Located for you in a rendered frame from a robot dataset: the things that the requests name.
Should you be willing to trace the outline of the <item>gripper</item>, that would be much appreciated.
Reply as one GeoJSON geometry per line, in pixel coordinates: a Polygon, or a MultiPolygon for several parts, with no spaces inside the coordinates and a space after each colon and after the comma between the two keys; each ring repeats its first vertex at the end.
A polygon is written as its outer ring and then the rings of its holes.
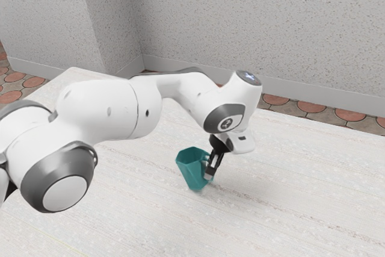
{"type": "Polygon", "coordinates": [[[214,178],[224,154],[233,151],[233,144],[230,139],[223,142],[214,134],[211,134],[209,137],[209,143],[212,146],[212,152],[209,156],[208,163],[205,168],[206,180],[211,180],[214,178]]]}

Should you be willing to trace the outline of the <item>teal faceted mug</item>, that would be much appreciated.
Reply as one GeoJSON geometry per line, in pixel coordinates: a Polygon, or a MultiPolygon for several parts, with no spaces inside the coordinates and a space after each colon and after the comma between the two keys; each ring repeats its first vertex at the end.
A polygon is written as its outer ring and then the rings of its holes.
{"type": "Polygon", "coordinates": [[[211,180],[204,178],[210,154],[197,147],[189,147],[178,152],[175,162],[190,190],[200,191],[211,180]]]}

